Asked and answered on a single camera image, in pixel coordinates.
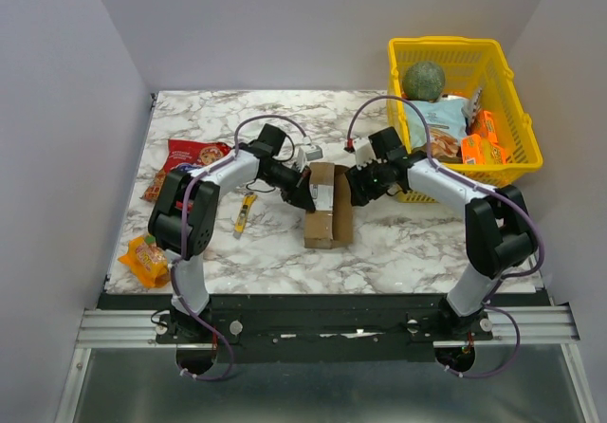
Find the yellow utility knife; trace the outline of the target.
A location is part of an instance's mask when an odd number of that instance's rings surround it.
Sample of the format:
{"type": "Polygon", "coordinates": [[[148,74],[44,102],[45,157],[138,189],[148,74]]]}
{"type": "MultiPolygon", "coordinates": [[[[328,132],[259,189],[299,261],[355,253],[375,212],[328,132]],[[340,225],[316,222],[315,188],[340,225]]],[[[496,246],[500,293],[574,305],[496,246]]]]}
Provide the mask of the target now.
{"type": "Polygon", "coordinates": [[[238,215],[236,217],[236,221],[234,224],[234,230],[233,230],[233,236],[236,239],[239,239],[246,227],[247,221],[248,221],[248,215],[250,212],[250,209],[252,207],[252,205],[254,204],[254,202],[257,199],[257,195],[254,192],[248,192],[241,203],[241,207],[240,210],[238,212],[238,215]]]}

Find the brown cardboard express box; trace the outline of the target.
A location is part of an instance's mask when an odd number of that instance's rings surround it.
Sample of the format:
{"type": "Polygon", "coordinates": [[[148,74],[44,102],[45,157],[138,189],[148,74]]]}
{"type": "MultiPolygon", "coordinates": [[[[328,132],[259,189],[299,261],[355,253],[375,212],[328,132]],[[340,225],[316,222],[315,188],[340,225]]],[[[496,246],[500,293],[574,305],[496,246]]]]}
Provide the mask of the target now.
{"type": "Polygon", "coordinates": [[[346,178],[347,167],[329,162],[312,162],[309,189],[314,212],[304,217],[305,248],[344,248],[353,243],[353,206],[346,178]]]}

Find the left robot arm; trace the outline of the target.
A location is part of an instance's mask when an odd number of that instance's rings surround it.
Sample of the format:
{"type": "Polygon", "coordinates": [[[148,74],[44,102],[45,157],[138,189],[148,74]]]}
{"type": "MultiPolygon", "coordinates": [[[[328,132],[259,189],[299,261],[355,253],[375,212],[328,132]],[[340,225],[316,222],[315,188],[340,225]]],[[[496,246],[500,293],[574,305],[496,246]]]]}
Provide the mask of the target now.
{"type": "Polygon", "coordinates": [[[305,163],[287,166],[278,155],[286,133],[269,123],[259,136],[236,141],[227,156],[194,170],[168,173],[153,207],[148,231],[169,262],[172,307],[155,323],[160,343],[198,343],[222,333],[234,343],[246,322],[258,322],[273,310],[273,297],[211,296],[205,283],[203,253],[212,239],[223,196],[254,180],[279,190],[285,203],[314,212],[311,170],[305,163]]]}

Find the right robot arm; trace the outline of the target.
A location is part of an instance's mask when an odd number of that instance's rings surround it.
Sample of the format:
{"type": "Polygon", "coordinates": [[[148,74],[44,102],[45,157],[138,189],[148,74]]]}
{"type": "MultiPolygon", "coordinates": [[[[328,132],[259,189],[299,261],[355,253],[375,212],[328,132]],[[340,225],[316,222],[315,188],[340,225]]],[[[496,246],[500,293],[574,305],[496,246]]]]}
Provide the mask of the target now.
{"type": "Polygon", "coordinates": [[[394,128],[351,147],[357,164],[345,172],[351,203],[362,207],[388,193],[422,193],[457,212],[465,224],[468,263],[457,284],[438,306],[436,327],[455,340],[468,332],[483,303],[506,272],[540,252],[540,235],[529,218],[523,195],[509,185],[496,188],[454,173],[425,152],[408,153],[394,128]]]}

